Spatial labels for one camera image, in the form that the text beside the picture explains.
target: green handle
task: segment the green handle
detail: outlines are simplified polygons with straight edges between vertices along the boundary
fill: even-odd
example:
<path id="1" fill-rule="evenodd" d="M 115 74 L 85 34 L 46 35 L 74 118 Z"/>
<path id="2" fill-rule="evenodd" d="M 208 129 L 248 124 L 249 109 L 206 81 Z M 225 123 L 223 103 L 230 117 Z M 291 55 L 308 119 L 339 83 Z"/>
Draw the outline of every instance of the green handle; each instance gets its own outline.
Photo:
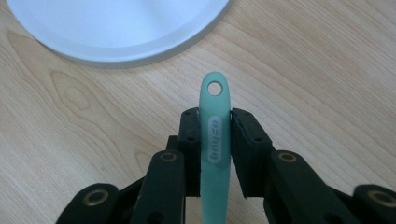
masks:
<path id="1" fill-rule="evenodd" d="M 209 86 L 221 87 L 218 95 Z M 201 121 L 201 202 L 204 224 L 226 222 L 230 186 L 230 92 L 222 73 L 205 76 L 199 102 Z"/>

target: wood grain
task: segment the wood grain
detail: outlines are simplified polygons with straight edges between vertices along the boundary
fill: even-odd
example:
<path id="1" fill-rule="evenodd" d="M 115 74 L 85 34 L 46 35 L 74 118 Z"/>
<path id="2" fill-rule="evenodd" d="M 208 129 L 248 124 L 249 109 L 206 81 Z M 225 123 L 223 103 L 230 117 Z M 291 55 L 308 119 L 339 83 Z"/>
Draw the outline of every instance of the wood grain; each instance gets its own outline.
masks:
<path id="1" fill-rule="evenodd" d="M 234 1 L 190 49 L 113 70 L 53 53 L 0 0 L 0 223 L 53 223 L 80 189 L 136 181 L 215 70 L 232 106 L 328 185 L 396 190 L 395 62 L 392 0 Z M 187 223 L 201 223 L 199 199 L 187 202 Z M 267 223 L 234 168 L 228 223 Z"/>

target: round white tray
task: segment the round white tray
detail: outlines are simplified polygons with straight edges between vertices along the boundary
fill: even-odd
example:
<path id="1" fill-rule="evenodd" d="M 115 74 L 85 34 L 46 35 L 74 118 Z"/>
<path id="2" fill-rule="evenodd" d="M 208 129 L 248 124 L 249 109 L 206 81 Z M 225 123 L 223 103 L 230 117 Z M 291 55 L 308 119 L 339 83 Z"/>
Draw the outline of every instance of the round white tray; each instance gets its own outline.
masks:
<path id="1" fill-rule="evenodd" d="M 232 0 L 7 0 L 39 42 L 91 66 L 156 63 L 195 44 Z"/>

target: brand logo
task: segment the brand logo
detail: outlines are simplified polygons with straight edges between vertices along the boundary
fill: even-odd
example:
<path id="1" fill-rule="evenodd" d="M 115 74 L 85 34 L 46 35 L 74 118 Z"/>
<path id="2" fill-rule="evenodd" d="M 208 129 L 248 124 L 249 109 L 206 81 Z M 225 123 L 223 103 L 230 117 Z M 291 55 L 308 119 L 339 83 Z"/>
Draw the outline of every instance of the brand logo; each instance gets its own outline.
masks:
<path id="1" fill-rule="evenodd" d="M 208 154 L 210 163 L 221 162 L 222 120 L 219 116 L 212 116 L 208 121 Z"/>

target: wooden table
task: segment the wooden table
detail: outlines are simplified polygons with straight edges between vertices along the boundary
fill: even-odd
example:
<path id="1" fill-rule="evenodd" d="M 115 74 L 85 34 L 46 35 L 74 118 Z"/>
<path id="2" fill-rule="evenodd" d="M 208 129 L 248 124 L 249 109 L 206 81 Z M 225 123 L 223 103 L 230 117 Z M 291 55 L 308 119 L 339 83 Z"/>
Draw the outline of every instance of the wooden table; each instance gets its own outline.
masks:
<path id="1" fill-rule="evenodd" d="M 235 1 L 177 56 L 106 70 L 40 45 L 0 0 L 0 223 L 53 223 L 79 190 L 145 175 L 215 70 L 232 106 L 328 185 L 396 190 L 395 1 Z M 228 209 L 228 223 L 267 222 L 234 168 Z M 199 199 L 187 223 L 201 223 Z"/>

